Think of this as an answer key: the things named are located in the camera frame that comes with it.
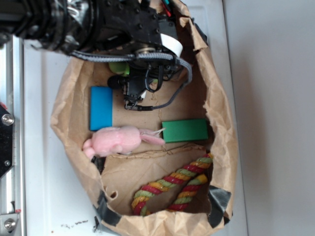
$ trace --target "blue block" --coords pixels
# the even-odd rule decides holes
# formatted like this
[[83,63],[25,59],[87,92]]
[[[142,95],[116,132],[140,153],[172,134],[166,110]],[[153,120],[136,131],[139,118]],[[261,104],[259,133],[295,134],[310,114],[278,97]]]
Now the blue block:
[[90,130],[113,126],[113,91],[109,87],[91,87]]

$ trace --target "brown paper bag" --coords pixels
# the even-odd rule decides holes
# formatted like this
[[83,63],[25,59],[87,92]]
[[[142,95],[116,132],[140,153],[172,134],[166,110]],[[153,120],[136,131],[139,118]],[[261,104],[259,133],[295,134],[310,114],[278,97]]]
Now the brown paper bag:
[[[206,117],[211,124],[209,140],[162,147],[142,143],[132,155],[106,157],[105,169],[100,175],[81,148],[92,135],[89,131],[90,88],[106,86],[107,79],[113,74],[105,63],[79,59],[72,59],[67,67],[51,117],[51,126],[63,142],[99,220],[121,235],[211,235],[223,228],[224,222],[232,216],[237,140],[230,107],[215,72],[210,49],[192,22],[188,8],[179,0],[173,0],[173,3],[179,40],[184,45],[182,57],[193,64],[193,81],[170,106],[151,112],[126,111],[122,94],[114,91],[113,126],[129,124],[158,130],[161,121]],[[143,105],[165,103],[182,79],[163,83],[158,92],[147,95]],[[149,200],[148,206],[155,213],[145,217],[132,216],[132,197],[142,185],[169,175],[207,151],[214,156],[213,166],[207,173],[211,181],[198,192],[185,212],[163,210],[180,191],[179,186],[162,194],[163,197]]]

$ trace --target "stuffed animal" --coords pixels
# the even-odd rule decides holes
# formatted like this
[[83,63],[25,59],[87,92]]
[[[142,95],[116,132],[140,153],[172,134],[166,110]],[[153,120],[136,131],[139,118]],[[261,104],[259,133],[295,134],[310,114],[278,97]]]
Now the stuffed animal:
[[149,144],[164,145],[165,141],[158,137],[164,130],[153,131],[138,129],[134,126],[106,127],[100,129],[83,144],[83,152],[92,160],[97,155],[106,157],[114,153],[129,154],[140,146],[141,141]]

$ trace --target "braided rope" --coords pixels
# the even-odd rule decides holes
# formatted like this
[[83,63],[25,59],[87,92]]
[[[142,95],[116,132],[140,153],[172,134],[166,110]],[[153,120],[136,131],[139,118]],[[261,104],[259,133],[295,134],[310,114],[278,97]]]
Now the braided rope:
[[197,191],[208,181],[205,174],[198,175],[193,180],[189,181],[187,186],[178,194],[177,199],[170,205],[168,211],[183,211],[192,198],[197,194]]
[[[177,171],[171,173],[169,176],[166,176],[163,179],[159,179],[155,182],[150,182],[147,185],[141,187],[141,189],[137,191],[133,196],[133,201],[131,204],[133,214],[142,216],[151,214],[146,207],[146,202],[150,198],[163,192],[167,192],[170,188],[173,188],[178,184],[182,184],[183,182],[190,180],[197,174],[203,173],[207,168],[211,166],[212,159],[213,156],[211,155],[211,153],[208,153],[203,157],[198,158],[196,161],[193,161],[188,165],[185,165],[181,169],[178,169]],[[192,183],[187,187],[191,188],[191,186],[195,186],[196,183],[197,182],[194,182],[193,179]]]

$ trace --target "gray cable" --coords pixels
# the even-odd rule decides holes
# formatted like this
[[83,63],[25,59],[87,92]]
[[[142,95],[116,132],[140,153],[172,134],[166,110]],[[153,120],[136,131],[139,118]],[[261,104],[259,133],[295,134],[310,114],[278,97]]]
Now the gray cable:
[[192,81],[191,65],[187,61],[181,58],[178,58],[176,56],[173,56],[171,54],[167,54],[167,53],[146,53],[146,54],[138,54],[137,56],[133,54],[125,55],[125,56],[111,56],[111,55],[96,55],[96,54],[90,54],[90,53],[82,53],[79,51],[73,51],[71,55],[79,59],[83,59],[83,60],[87,60],[91,62],[124,62],[124,61],[127,62],[127,61],[133,61],[137,59],[144,60],[144,61],[166,60],[166,61],[174,61],[175,64],[181,65],[187,69],[187,72],[188,72],[187,80],[184,81],[182,85],[175,91],[175,93],[173,94],[173,96],[170,98],[170,100],[167,103],[159,105],[159,106],[155,106],[155,107],[143,107],[143,109],[150,108],[149,110],[155,110],[155,109],[160,109],[160,108],[170,105],[174,101],[177,94]]

